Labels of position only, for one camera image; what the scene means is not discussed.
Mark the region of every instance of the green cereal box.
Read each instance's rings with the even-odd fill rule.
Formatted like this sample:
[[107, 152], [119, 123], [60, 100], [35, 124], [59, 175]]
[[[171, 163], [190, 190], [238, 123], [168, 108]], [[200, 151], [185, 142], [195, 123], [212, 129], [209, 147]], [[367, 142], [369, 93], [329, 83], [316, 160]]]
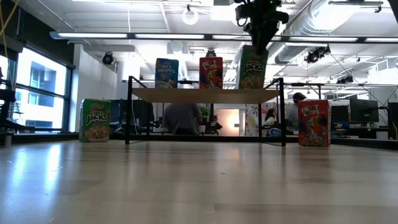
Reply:
[[242, 57], [238, 63], [236, 81], [238, 88], [263, 88], [266, 75], [268, 51], [262, 55], [256, 53], [256, 48], [246, 45], [242, 49]]
[[80, 104], [79, 141], [109, 141], [110, 115], [111, 102], [109, 100], [84, 99]]

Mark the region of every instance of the rice krispies cereal box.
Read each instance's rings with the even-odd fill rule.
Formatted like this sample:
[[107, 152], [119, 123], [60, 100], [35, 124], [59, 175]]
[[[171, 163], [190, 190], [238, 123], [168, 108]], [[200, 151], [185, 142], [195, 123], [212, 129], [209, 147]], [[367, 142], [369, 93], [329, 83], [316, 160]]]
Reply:
[[298, 103], [298, 143], [301, 146], [330, 146], [330, 113], [327, 100]]
[[155, 69], [155, 88], [178, 87], [178, 60], [158, 58]]
[[199, 87], [223, 88], [223, 58], [204, 57], [199, 59]]
[[80, 104], [80, 142], [109, 141], [111, 102], [84, 99]]
[[238, 63], [236, 74], [237, 86], [241, 88], [263, 88], [266, 75], [268, 51], [262, 55], [256, 48], [246, 45], [242, 49], [242, 57]]

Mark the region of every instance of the person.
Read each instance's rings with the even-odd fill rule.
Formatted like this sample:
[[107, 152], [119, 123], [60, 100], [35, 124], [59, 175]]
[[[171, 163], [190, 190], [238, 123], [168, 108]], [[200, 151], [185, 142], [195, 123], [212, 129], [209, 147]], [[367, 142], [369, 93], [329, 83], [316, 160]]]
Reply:
[[286, 119], [289, 120], [289, 123], [287, 126], [291, 126], [294, 128], [294, 131], [298, 129], [298, 123], [299, 123], [299, 103], [303, 100], [305, 100], [307, 97], [298, 92], [294, 93], [293, 95], [293, 102], [294, 104], [290, 106], [290, 108], [287, 110], [287, 117]]
[[270, 133], [270, 128], [272, 125], [275, 124], [275, 110], [274, 109], [269, 109], [267, 114], [266, 114], [266, 122], [264, 123], [264, 125], [266, 126], [266, 128], [268, 128], [266, 130], [266, 136], [269, 135]]
[[163, 127], [174, 135], [199, 135], [201, 113], [196, 103], [172, 103], [163, 113]]

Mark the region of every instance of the wooden floor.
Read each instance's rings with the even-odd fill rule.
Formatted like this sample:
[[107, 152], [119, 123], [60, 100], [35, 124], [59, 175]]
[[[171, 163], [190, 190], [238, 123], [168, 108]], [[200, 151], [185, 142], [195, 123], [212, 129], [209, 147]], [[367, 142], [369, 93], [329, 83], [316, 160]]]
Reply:
[[398, 153], [75, 141], [0, 149], [0, 223], [398, 223]]

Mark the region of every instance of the red cereal box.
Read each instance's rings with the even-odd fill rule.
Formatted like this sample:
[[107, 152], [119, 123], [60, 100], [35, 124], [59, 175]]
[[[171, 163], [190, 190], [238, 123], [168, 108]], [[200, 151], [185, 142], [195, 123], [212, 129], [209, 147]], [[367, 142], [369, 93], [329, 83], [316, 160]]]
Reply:
[[304, 100], [298, 104], [301, 146], [330, 146], [330, 111], [327, 100]]
[[223, 88], [223, 58], [204, 57], [199, 59], [199, 87]]

